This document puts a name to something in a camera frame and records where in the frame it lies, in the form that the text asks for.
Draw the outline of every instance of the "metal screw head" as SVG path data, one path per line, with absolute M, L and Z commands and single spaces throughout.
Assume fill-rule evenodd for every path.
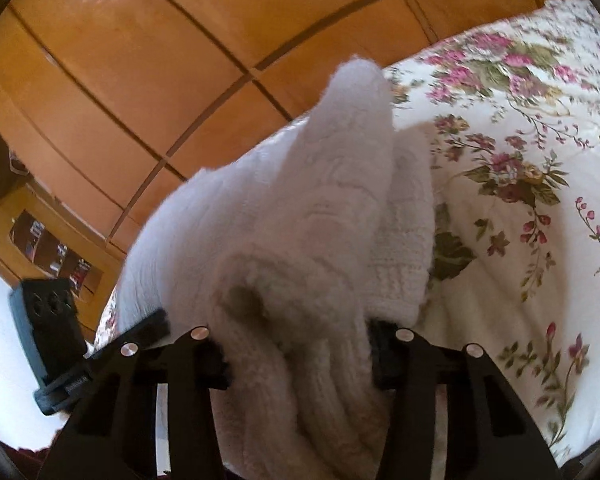
M 131 357 L 138 351 L 138 345 L 136 343 L 124 343 L 120 347 L 120 353 L 124 357 Z
M 471 344 L 467 345 L 466 352 L 471 357 L 476 357 L 476 358 L 482 357 L 484 355 L 484 349 L 480 345 L 477 345 L 476 343 L 471 343 Z
M 395 331 L 395 338 L 403 343 L 410 343 L 415 337 L 415 334 L 408 328 L 399 328 Z
M 191 331 L 191 337 L 196 341 L 204 341 L 209 337 L 209 329 L 206 326 L 197 326 Z
M 42 316 L 42 300 L 37 294 L 33 295 L 33 313 L 36 316 Z

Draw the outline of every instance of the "fluffy white towel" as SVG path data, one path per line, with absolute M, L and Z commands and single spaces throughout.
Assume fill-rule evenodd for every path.
M 416 321 L 434 233 L 424 133 L 396 133 L 390 102 L 376 65 L 344 64 L 307 120 L 168 197 L 126 260 L 120 330 L 161 306 L 173 338 L 207 324 L 222 345 L 218 439 L 249 480 L 378 468 L 389 398 L 365 321 Z

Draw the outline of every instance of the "folded towel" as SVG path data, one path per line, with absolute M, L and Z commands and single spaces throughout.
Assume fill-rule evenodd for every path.
M 206 324 L 222 345 L 218 439 L 249 480 L 378 468 L 390 398 L 365 321 L 415 323 L 434 233 L 424 133 L 395 132 L 390 103 L 376 65 L 344 64 L 307 119 L 168 197 L 125 263 L 120 330 L 161 306 L 174 338 Z

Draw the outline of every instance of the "black bracket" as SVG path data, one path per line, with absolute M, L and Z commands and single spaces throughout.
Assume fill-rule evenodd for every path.
M 448 406 L 445 480 L 561 478 L 538 427 L 480 345 L 439 348 L 378 320 L 368 331 L 374 382 L 395 390 L 378 480 L 429 480 L 438 384 L 446 384 Z
M 45 415 L 53 415 L 60 410 L 70 411 L 78 400 L 95 387 L 96 378 L 109 361 L 120 353 L 124 345 L 135 345 L 135 348 L 144 349 L 167 335 L 167 315 L 162 309 L 156 310 L 104 348 L 88 358 L 81 358 L 49 384 L 35 391 L 33 397 L 40 411 Z
M 111 355 L 49 451 L 38 480 L 156 478 L 157 385 L 168 384 L 171 479 L 224 480 L 209 388 L 230 385 L 204 327 L 171 345 Z

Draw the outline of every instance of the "green leaf print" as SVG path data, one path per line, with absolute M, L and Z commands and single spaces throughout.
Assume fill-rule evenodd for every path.
M 544 407 L 546 410 L 553 408 L 557 415 L 557 418 L 550 419 L 547 424 L 549 448 L 558 444 L 567 433 L 567 418 L 576 397 L 576 391 L 570 384 L 570 378 L 573 373 L 576 375 L 581 374 L 584 368 L 589 365 L 589 359 L 587 358 L 589 345 L 585 345 L 582 334 L 578 334 L 576 343 L 569 346 L 568 357 L 570 360 L 567 371 L 566 373 L 560 371 L 558 367 L 560 366 L 562 351 L 554 352 L 553 350 L 556 329 L 556 324 L 551 323 L 546 330 L 544 355 L 541 364 L 538 364 L 538 354 L 534 351 L 534 348 L 539 346 L 534 345 L 532 341 L 526 345 L 526 353 L 519 353 L 518 344 L 514 343 L 510 347 L 505 347 L 497 357 L 499 361 L 504 362 L 503 368 L 505 370 L 511 368 L 514 362 L 521 365 L 516 369 L 516 378 L 522 377 L 527 367 L 532 370 L 533 377 L 537 378 L 542 374 L 542 394 L 536 400 L 535 407 Z
M 523 54 L 534 60 L 534 65 L 542 70 L 550 71 L 558 64 L 557 52 L 538 44 L 515 43 L 511 47 L 514 54 Z
M 531 70 L 529 70 L 526 66 L 509 66 L 507 69 L 512 73 L 517 75 L 518 77 L 522 77 L 524 79 L 529 79 L 533 74 Z
M 478 190 L 478 195 L 495 195 L 496 190 L 498 189 L 498 184 L 496 184 L 495 180 L 489 180 L 480 186 Z
M 489 181 L 489 167 L 478 166 L 472 170 L 465 171 L 464 176 L 470 178 L 474 182 L 488 182 Z
M 509 90 L 509 77 L 500 70 L 497 63 L 472 60 L 467 61 L 465 65 L 478 76 L 483 87 L 502 91 Z
M 436 234 L 450 230 L 451 216 L 446 202 L 436 206 Z
M 478 218 L 474 225 L 478 228 L 478 233 L 475 235 L 475 241 L 477 242 L 484 236 L 487 232 L 487 228 L 489 227 L 490 220 L 488 218 Z
M 451 232 L 436 234 L 433 269 L 430 275 L 438 280 L 456 277 L 475 260 L 474 252 L 466 247 L 460 237 Z
M 544 182 L 542 184 L 536 184 L 532 186 L 533 194 L 536 196 L 538 201 L 547 205 L 556 205 L 560 203 L 560 199 L 554 193 L 554 190 L 548 184 Z

